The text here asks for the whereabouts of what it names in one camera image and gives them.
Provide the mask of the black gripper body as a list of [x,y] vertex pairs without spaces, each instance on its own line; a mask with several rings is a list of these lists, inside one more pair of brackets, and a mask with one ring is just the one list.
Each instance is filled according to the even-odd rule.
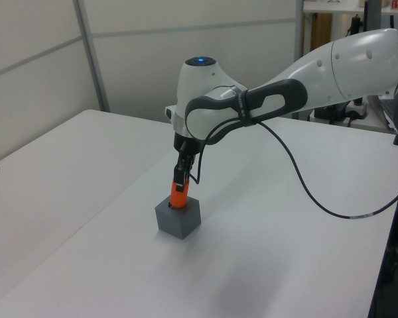
[[174,149],[183,153],[186,156],[196,155],[200,153],[203,147],[203,142],[195,138],[185,137],[177,132],[174,134]]

